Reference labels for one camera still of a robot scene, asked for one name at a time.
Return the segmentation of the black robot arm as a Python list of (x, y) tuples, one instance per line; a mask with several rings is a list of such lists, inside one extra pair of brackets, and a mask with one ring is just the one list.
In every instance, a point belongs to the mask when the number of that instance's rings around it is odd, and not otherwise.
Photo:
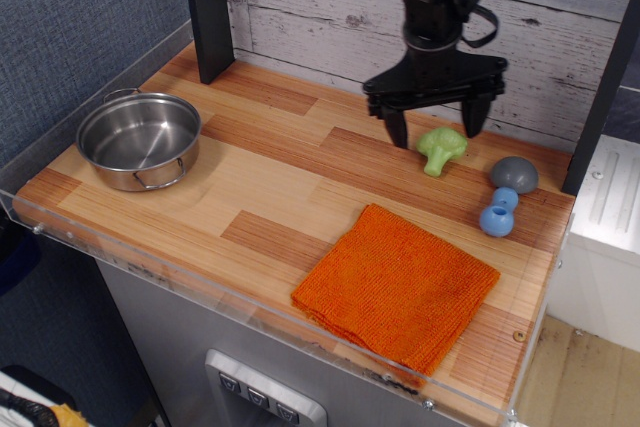
[(369, 113), (384, 121), (393, 144), (408, 146), (405, 112), (458, 102), (468, 137), (478, 135), (492, 102), (503, 94), (506, 59), (461, 52), (472, 14), (498, 24), (480, 0), (402, 0), (406, 52), (390, 69), (366, 81)]

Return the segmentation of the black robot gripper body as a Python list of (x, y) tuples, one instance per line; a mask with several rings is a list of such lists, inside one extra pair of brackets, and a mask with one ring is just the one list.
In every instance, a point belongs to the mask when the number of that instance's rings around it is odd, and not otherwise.
[(506, 59), (469, 54), (447, 48), (441, 51), (409, 49), (398, 64), (366, 81), (370, 114), (381, 118), (384, 109), (412, 110), (462, 101), (470, 96), (504, 92)]

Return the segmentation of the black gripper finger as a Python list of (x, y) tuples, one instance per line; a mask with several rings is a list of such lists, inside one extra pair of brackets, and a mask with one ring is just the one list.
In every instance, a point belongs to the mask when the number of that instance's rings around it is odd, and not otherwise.
[(493, 94), (481, 94), (462, 101), (462, 120), (468, 138), (473, 138), (482, 131), (494, 100)]
[(389, 137), (396, 147), (408, 148), (408, 131), (403, 111), (383, 110), (383, 120)]

